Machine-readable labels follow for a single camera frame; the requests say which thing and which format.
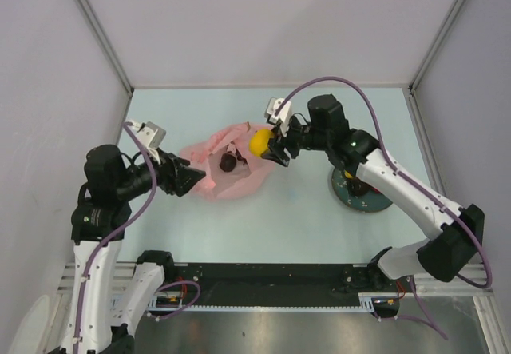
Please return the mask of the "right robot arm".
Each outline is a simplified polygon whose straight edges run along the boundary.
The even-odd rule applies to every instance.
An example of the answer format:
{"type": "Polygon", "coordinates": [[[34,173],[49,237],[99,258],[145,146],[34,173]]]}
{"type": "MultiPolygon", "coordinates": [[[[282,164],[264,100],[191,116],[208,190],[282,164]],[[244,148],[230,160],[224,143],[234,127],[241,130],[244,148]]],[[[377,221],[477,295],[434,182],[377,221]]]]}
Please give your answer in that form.
{"type": "Polygon", "coordinates": [[[265,116],[271,128],[249,142],[253,155],[282,166],[302,150],[324,152],[329,162],[376,189],[397,205],[422,230],[425,240],[382,250],[371,261],[370,285],[386,291],[398,278],[426,272],[450,282],[481,246],[485,214],[476,205],[463,207],[425,187],[401,168],[382,143],[368,132],[352,129],[341,103],[331,94],[307,103],[310,121],[301,123],[291,105],[272,98],[265,116]]]}

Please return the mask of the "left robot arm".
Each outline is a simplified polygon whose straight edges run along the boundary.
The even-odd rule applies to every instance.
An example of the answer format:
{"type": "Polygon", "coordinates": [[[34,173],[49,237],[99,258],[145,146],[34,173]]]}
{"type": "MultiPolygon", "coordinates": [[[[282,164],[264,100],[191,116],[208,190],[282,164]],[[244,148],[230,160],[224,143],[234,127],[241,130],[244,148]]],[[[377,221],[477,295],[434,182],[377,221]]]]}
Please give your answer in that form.
{"type": "Polygon", "coordinates": [[[154,294],[175,284],[172,254],[146,250],[117,303],[112,302],[113,278],[125,230],[134,214],[129,202],[152,199],[158,189],[182,197],[205,177],[189,161],[162,150],[159,159],[126,165],[116,145],[100,145],[86,155],[86,182],[71,216],[75,263],[73,295],[56,353],[132,353],[137,326],[154,294]]]}

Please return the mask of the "dark red fake fruit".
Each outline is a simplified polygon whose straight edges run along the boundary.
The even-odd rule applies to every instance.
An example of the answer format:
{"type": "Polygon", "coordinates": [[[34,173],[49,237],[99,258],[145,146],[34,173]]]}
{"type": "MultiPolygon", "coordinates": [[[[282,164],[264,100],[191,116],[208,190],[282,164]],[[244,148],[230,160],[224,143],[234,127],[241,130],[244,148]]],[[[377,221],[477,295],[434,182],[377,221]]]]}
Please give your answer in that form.
{"type": "Polygon", "coordinates": [[[370,191],[370,186],[359,179],[350,179],[347,181],[347,190],[351,196],[361,197],[370,191]]]}

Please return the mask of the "pink plastic bag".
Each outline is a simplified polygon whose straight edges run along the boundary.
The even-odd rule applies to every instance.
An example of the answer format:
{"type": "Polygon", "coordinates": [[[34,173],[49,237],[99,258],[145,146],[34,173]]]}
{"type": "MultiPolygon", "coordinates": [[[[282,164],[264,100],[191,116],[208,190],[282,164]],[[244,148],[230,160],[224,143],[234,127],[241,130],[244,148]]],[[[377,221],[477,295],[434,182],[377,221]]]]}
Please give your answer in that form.
{"type": "Polygon", "coordinates": [[[206,141],[183,148],[179,156],[190,161],[194,169],[206,172],[192,193],[210,201],[255,193],[275,168],[249,150],[251,139],[260,130],[266,133],[270,127],[251,122],[230,125],[206,141]]]}

